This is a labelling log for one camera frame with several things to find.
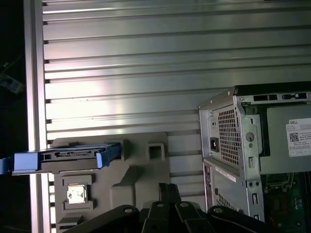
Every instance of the screw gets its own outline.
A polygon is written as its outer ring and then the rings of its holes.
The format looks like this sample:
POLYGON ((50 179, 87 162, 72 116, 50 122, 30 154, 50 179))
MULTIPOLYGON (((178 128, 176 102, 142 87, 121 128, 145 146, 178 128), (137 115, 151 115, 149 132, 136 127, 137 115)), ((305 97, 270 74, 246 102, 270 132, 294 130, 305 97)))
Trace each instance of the screw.
POLYGON ((248 132, 248 133, 246 134, 245 138, 246 138, 246 140, 247 140, 248 142, 252 142, 252 141, 254 141, 255 136, 254 136, 253 133, 248 132))
POLYGON ((186 202, 183 202, 183 203, 180 203, 180 206, 181 206, 181 207, 188 207, 188 206, 189 206, 189 204, 188 204, 188 203, 186 203, 186 202))
POLYGON ((125 209, 124 212, 126 213, 131 213, 133 210, 132 209, 125 209))
POLYGON ((215 209, 214 209, 214 212, 216 212, 216 213, 220 214, 220 213, 222 213, 222 212, 223 212, 223 210, 222 210, 222 209, 220 209, 220 208, 215 208, 215 209))

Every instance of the cable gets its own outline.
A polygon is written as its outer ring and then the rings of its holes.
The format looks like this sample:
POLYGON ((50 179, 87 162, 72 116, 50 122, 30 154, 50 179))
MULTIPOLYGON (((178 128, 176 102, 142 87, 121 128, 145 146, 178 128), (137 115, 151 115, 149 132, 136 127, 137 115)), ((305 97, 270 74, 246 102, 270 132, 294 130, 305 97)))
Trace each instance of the cable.
POLYGON ((12 65, 14 65, 16 62, 18 62, 19 59, 21 59, 21 55, 20 55, 15 61, 11 62, 8 66, 6 66, 6 67, 4 68, 4 70, 3 70, 3 71, 1 72, 1 74, 0 74, 0 80, 2 79, 3 74, 5 74, 5 72, 6 72, 12 65))

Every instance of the circuit board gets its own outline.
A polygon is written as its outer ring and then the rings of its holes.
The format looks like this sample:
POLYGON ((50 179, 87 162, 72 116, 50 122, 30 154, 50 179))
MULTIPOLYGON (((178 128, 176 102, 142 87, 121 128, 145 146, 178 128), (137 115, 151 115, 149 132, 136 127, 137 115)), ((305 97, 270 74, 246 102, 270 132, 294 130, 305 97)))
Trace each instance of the circuit board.
MULTIPOLYGON (((271 180, 279 180, 280 174, 275 177, 270 175, 271 180)), ((284 188, 285 180, 280 181, 281 186, 265 189, 264 204, 266 222, 284 233, 306 233, 305 211, 302 197, 303 183, 300 173, 292 174, 291 184, 284 188)))

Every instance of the metal grille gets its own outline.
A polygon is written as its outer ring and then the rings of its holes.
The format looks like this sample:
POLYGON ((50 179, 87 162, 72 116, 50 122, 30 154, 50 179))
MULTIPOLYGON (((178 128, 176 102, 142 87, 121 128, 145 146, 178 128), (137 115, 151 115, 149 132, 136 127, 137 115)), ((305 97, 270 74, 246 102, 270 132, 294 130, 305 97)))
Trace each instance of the metal grille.
POLYGON ((237 132, 235 111, 231 109, 220 112, 218 124, 222 159, 239 165, 238 149, 241 148, 241 134, 237 132))
POLYGON ((230 204, 222 195, 218 194, 218 198, 216 201, 216 205, 225 206, 232 210, 236 210, 236 208, 233 207, 233 205, 230 204))

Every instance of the metal computer chassis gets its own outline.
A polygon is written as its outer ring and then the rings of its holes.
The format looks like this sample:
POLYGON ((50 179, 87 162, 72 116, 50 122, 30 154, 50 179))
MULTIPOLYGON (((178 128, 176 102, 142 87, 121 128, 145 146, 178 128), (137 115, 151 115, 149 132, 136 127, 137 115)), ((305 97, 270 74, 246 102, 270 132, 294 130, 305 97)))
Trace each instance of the metal computer chassis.
POLYGON ((297 119, 311 128, 310 101, 311 82, 241 85, 221 93, 200 105, 203 157, 248 181, 310 171, 311 141, 303 154, 291 154, 287 128, 297 119))

